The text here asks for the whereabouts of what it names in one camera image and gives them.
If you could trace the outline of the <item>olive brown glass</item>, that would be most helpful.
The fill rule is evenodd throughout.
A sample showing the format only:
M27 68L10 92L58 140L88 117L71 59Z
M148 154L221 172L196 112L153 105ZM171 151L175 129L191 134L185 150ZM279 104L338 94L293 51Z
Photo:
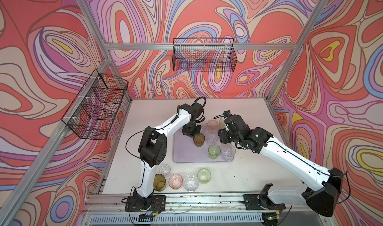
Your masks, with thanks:
M205 142L205 135L200 133L193 138L194 145L196 147L202 147Z

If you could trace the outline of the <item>pink dimpled cup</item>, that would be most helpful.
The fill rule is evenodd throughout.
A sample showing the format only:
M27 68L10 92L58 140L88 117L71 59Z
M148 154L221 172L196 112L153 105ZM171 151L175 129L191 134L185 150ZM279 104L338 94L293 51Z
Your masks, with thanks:
M218 129L219 129L219 123L215 119L212 119L207 123L208 132L217 132Z

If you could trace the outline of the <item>clear faceted glass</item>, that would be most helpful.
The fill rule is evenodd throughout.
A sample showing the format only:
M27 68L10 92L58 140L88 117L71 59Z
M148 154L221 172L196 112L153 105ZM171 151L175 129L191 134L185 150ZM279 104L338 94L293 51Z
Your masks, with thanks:
M236 148L231 144L226 144L221 148L221 157L224 161L232 161L236 154Z

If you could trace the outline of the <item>clear textured glass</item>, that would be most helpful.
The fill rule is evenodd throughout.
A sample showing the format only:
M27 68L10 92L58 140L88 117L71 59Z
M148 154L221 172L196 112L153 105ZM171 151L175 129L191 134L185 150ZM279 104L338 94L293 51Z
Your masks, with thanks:
M208 130L207 132L207 141L210 142L211 144L215 144L218 140L218 134L217 130Z

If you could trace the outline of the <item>bright green glass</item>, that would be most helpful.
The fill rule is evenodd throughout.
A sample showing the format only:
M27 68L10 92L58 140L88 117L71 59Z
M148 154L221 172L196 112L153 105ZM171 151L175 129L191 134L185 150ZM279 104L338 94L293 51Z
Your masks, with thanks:
M221 153L221 149L218 145L213 144L208 147L208 156L210 159L216 159Z

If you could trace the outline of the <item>pale green dimpled cup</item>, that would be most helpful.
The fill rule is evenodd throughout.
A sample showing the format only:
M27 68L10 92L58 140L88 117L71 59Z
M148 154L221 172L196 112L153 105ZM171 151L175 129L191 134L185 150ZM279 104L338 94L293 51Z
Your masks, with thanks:
M224 117L219 120L219 129L225 129Z

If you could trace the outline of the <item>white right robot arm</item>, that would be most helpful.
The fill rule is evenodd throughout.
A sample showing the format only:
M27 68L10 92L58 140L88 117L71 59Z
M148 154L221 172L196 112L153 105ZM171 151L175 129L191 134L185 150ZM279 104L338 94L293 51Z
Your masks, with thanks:
M222 144L231 144L237 149L250 150L265 156L301 180L297 186L266 184L257 196L260 207L291 204L308 206L315 213L332 217L342 193L346 173L337 168L320 166L284 145L269 131L256 127L251 129L242 117L225 111L221 117L225 128L217 133Z

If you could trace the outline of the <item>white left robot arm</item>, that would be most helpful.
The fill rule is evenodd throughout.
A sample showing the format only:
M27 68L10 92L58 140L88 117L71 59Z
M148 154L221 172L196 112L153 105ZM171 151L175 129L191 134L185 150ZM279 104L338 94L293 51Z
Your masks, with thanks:
M192 104L183 104L177 107L177 112L156 127L146 127L142 130L142 138L138 153L141 160L140 185L128 197L127 205L148 209L153 203L154 179L156 168L165 159L167 154L167 140L179 129L184 136L194 139L200 134L201 125L204 121L204 106L206 98L199 97Z

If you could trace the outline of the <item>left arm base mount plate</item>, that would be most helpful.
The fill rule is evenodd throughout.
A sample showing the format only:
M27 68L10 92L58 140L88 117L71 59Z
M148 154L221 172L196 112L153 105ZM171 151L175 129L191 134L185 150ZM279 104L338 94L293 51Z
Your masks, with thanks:
M166 209L166 196L153 195L143 198L140 195L129 196L125 203L126 212L162 212Z

